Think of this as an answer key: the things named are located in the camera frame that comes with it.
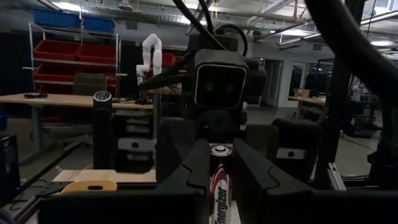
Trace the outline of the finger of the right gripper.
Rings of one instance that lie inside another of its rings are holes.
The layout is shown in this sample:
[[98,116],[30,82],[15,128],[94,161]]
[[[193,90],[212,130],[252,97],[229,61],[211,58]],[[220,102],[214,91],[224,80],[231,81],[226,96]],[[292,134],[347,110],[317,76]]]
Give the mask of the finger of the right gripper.
[[279,147],[279,130],[276,126],[249,124],[246,130],[249,162],[261,167],[274,167]]
[[162,183],[194,147],[195,123],[190,119],[163,118],[157,130],[156,181]]

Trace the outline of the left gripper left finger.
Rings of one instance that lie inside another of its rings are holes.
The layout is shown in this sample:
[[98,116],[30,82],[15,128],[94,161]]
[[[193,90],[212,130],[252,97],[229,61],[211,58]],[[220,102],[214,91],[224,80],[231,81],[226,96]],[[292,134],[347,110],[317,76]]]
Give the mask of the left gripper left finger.
[[209,224],[209,181],[210,146],[200,139],[156,188],[46,198],[39,224]]

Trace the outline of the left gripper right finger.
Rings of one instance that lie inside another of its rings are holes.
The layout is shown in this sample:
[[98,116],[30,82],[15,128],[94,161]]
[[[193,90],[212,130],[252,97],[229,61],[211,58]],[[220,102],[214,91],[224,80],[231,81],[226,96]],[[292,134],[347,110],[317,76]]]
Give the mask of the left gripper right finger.
[[398,191],[317,190],[241,139],[233,143],[232,173],[245,224],[398,224]]

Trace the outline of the black silver Energizer battery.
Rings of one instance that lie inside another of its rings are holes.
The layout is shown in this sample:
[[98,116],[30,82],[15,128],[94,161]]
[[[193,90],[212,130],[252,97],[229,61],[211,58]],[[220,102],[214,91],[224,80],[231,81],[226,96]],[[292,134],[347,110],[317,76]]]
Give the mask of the black silver Energizer battery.
[[210,224],[231,224],[231,146],[210,144]]

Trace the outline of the black equipment stack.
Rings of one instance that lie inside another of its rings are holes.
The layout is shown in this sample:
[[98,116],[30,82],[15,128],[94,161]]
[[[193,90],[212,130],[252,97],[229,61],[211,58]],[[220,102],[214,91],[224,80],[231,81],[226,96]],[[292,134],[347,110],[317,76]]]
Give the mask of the black equipment stack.
[[155,164],[153,118],[151,113],[118,110],[112,117],[116,138],[117,172],[145,173]]

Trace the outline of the small wooden table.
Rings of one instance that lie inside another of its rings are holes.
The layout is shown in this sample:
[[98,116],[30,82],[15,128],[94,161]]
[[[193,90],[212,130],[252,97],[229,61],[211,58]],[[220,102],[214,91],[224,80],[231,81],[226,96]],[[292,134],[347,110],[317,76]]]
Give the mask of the small wooden table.
[[296,96],[288,96],[287,98],[289,100],[299,101],[300,103],[307,102],[307,103],[316,104],[316,105],[320,105],[320,106],[325,106],[325,104],[326,104],[326,100],[319,99],[319,98],[306,98],[306,97],[296,97]]

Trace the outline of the white double door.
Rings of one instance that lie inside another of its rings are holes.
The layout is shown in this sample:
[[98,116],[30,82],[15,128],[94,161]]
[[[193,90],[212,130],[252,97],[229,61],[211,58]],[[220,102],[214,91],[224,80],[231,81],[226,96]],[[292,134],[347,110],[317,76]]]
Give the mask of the white double door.
[[289,96],[294,96],[295,89],[303,88],[308,64],[265,59],[264,68],[267,76],[261,103],[278,108],[297,108],[298,101]]

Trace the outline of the yellow plastic bin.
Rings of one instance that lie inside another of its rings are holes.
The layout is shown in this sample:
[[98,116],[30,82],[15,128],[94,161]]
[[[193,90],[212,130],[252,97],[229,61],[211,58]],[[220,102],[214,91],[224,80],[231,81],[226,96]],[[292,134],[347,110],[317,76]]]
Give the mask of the yellow plastic bin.
[[67,185],[60,195],[74,192],[116,191],[117,189],[117,183],[110,180],[85,180]]

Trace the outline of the thick black upright pole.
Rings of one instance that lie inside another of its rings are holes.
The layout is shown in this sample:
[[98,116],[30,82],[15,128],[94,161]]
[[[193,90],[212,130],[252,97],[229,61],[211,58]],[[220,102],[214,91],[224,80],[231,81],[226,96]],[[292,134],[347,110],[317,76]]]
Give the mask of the thick black upright pole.
[[330,181],[327,174],[328,164],[334,162],[340,130],[343,125],[343,116],[346,112],[348,88],[351,80],[351,72],[342,61],[335,55],[329,95],[326,103],[329,106],[328,116],[323,120],[323,139],[318,154],[315,171],[314,186],[317,189],[328,189]]

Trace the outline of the black cylindrical tower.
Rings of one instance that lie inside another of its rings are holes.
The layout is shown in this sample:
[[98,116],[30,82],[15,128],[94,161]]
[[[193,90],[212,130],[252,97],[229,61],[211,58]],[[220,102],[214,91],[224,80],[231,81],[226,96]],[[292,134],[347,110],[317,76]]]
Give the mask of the black cylindrical tower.
[[112,165],[112,94],[106,90],[93,95],[93,168],[110,169]]

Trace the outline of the red storage bin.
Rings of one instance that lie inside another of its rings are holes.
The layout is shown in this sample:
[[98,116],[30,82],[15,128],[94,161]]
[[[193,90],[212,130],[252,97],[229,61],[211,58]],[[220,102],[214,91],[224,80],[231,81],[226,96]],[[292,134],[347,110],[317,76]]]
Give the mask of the red storage bin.
[[78,67],[70,65],[42,64],[34,73],[35,80],[51,82],[73,82]]
[[80,43],[58,40],[42,40],[33,50],[35,58],[53,60],[77,60]]
[[174,64],[174,57],[173,53],[164,52],[162,54],[162,65],[165,67],[172,66]]
[[81,62],[115,64],[116,48],[107,45],[81,44],[76,56]]

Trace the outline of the ceiling tube light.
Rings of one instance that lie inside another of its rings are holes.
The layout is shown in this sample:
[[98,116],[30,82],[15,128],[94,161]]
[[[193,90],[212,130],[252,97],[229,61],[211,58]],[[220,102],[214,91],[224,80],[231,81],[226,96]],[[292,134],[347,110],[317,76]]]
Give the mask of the ceiling tube light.
[[287,41],[285,41],[285,42],[278,43],[277,45],[278,45],[278,46],[282,46],[282,45],[287,45],[287,44],[293,44],[293,43],[296,43],[296,42],[301,42],[301,41],[303,41],[303,40],[308,40],[308,39],[316,38],[316,37],[319,37],[319,36],[321,36],[321,33],[310,34],[310,35],[306,35],[306,36],[303,36],[303,37],[298,37],[298,38],[295,38],[295,39],[290,39],[290,40],[287,40]]

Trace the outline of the long wooden workbench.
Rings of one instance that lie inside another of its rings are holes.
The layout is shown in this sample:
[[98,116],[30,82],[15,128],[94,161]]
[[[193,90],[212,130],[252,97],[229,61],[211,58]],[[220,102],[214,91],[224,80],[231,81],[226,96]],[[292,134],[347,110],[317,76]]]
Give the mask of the long wooden workbench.
[[[25,105],[92,108],[93,97],[82,96],[82,95],[49,94],[48,97],[46,98],[25,98],[24,93],[20,93],[15,95],[0,96],[0,103],[18,103]],[[113,108],[153,110],[154,105],[137,105],[134,103],[134,101],[127,101],[122,103],[113,103]]]

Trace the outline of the black computer case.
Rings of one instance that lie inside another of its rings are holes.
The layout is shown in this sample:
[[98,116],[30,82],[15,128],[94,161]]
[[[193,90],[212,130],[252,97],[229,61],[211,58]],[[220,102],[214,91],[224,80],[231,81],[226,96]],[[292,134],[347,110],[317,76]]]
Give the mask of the black computer case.
[[0,135],[0,197],[12,195],[20,186],[16,135]]

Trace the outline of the blue storage bin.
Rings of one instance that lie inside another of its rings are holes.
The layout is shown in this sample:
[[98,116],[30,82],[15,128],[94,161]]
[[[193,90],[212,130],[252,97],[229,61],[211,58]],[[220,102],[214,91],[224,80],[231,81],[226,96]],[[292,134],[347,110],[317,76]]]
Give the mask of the blue storage bin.
[[34,9],[33,15],[36,25],[73,29],[79,29],[81,27],[81,20],[74,14]]
[[83,16],[83,27],[88,31],[114,33],[114,22],[110,19]]

